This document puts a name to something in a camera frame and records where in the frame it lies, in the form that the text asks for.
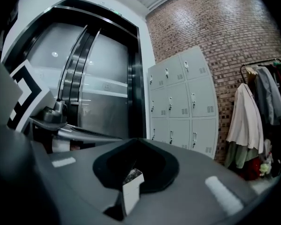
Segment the locker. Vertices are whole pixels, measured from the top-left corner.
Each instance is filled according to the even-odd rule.
[[[208,66],[200,47],[182,52],[180,58],[188,80],[208,75]]]
[[[212,158],[214,149],[215,119],[192,120],[192,133],[189,149]]]
[[[188,149],[190,121],[170,120],[169,123],[169,144]]]
[[[164,67],[166,85],[172,85],[185,80],[179,56],[171,57],[162,63]]]
[[[189,118],[185,83],[168,87],[168,113],[170,118]]]
[[[163,64],[157,64],[148,69],[149,88],[162,88],[165,84],[165,70]]]
[[[151,139],[168,143],[168,121],[152,118]]]
[[[193,117],[215,116],[213,84],[210,78],[188,82]]]
[[[151,91],[150,112],[152,118],[167,117],[167,93],[166,89],[157,89]]]

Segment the brick wall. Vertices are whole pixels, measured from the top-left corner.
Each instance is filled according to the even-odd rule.
[[[147,16],[156,63],[199,45],[219,107],[215,159],[226,158],[232,102],[243,63],[281,59],[281,35],[262,0],[169,0]]]

